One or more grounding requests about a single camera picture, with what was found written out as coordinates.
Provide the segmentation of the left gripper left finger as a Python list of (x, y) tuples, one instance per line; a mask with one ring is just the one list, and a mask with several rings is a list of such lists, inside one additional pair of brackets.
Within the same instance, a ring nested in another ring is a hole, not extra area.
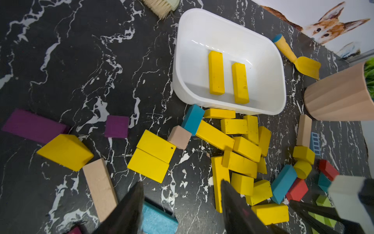
[(144, 186), (142, 182), (137, 182), (94, 233), (139, 234), (143, 202)]

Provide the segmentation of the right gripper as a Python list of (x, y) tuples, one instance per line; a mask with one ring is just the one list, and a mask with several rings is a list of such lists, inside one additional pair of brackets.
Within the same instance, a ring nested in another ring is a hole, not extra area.
[(328, 189), (334, 208), (290, 201), (290, 207), (320, 234), (336, 234), (327, 225), (312, 218), (315, 213), (340, 222), (345, 234), (374, 232), (374, 180), (372, 178), (338, 175)]

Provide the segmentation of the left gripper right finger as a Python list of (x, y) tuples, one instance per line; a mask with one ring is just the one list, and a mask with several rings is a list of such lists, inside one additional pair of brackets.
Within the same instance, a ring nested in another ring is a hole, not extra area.
[(221, 181), (222, 208), (225, 230), (228, 234), (286, 234), (274, 225), (265, 226), (239, 193), (226, 181)]

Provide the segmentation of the yellow bar block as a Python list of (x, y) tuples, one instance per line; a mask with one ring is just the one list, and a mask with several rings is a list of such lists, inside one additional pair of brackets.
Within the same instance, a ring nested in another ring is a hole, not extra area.
[(232, 65), (234, 99), (238, 104), (249, 103), (246, 68), (244, 64), (234, 63)]
[(223, 54), (210, 51), (208, 55), (209, 92), (213, 95), (225, 93)]

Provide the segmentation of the white plastic tray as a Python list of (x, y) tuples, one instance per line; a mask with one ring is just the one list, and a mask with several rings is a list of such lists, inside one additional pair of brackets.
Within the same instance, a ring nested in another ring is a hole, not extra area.
[[(209, 92), (208, 55), (223, 54), (225, 93)], [(249, 103), (234, 100), (232, 66), (246, 68)], [(244, 115), (278, 115), (286, 104), (283, 60), (267, 37), (209, 11), (193, 8), (179, 20), (172, 85), (186, 104), (234, 110)]]

